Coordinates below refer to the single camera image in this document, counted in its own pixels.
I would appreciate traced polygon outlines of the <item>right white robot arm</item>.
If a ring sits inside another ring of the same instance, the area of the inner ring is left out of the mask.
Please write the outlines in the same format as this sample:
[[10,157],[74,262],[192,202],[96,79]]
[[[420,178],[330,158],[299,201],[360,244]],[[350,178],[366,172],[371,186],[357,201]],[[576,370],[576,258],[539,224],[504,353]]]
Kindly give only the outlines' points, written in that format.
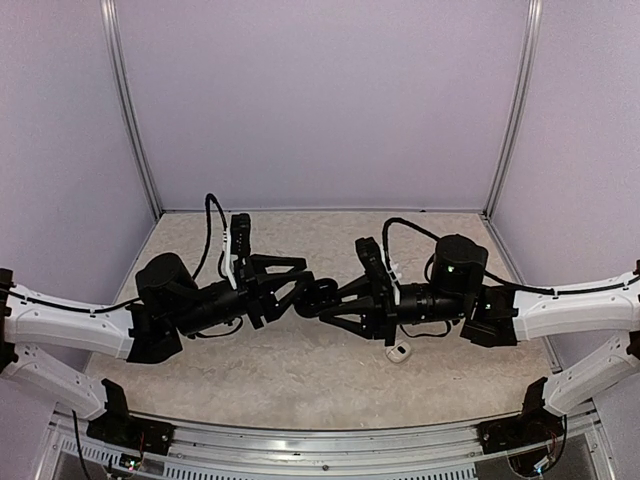
[[551,418],[567,415],[639,370],[638,271],[575,286],[533,287],[504,280],[487,286],[487,250],[454,234],[437,239],[425,282],[402,284],[386,249],[373,238],[358,239],[356,253],[363,275],[342,288],[321,281],[311,309],[324,323],[388,346],[398,327],[432,322],[459,322],[461,337],[485,348],[556,334],[618,331],[577,364],[527,388],[522,411],[511,423],[520,443],[535,442]]

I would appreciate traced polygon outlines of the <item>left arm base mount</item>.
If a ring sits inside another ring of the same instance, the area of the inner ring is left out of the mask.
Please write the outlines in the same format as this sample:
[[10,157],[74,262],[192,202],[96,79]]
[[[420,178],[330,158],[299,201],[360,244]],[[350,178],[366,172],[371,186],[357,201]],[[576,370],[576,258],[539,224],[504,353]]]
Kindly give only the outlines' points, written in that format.
[[107,411],[87,427],[87,436],[108,444],[166,456],[176,427],[168,422]]

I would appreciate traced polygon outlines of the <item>black earbud charging case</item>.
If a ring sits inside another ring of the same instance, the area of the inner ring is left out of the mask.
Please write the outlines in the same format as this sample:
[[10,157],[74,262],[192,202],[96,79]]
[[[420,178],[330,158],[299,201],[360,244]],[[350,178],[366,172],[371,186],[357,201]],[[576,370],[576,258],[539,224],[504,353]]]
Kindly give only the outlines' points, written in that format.
[[331,278],[317,279],[302,291],[294,302],[294,310],[302,318],[318,317],[322,311],[341,302],[338,290],[339,285],[336,280]]

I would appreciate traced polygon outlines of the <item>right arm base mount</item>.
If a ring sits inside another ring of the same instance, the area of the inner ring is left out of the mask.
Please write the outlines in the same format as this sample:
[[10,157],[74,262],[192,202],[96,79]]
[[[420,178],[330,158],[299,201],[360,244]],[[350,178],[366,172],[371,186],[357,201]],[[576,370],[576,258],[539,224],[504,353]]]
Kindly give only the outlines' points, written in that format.
[[514,450],[547,442],[564,434],[562,417],[546,414],[514,415],[477,425],[477,436],[484,454]]

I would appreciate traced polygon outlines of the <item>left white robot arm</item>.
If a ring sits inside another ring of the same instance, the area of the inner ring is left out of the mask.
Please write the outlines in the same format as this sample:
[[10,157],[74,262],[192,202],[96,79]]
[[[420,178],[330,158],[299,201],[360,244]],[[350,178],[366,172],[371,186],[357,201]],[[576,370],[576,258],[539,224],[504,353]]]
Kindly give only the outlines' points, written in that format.
[[115,442],[140,434],[121,386],[94,380],[49,355],[40,344],[160,364],[185,338],[247,317],[254,328],[280,319],[314,280],[302,258],[250,255],[234,261],[226,279],[200,287],[175,253],[154,257],[136,276],[137,297],[111,306],[74,302],[31,291],[1,271],[1,375],[51,394]]

